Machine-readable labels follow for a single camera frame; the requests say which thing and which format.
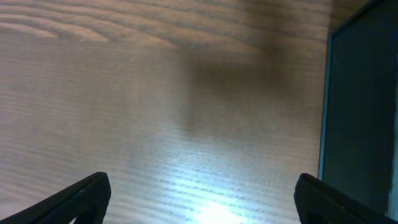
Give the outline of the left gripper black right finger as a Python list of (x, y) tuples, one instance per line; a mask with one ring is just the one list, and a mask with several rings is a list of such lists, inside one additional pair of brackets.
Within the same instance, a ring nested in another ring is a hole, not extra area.
[(301, 224), (397, 224), (307, 173), (295, 185), (294, 202)]

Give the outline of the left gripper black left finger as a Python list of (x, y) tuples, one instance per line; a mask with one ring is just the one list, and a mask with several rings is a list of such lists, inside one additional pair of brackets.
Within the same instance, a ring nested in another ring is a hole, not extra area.
[(105, 172), (95, 172), (45, 200), (1, 220), (2, 224), (102, 224), (111, 186)]

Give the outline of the black gift box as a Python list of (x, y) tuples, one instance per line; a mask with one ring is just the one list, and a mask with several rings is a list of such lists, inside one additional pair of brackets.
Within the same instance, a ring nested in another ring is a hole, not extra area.
[(331, 28), (318, 176), (397, 219), (397, 0), (367, 1)]

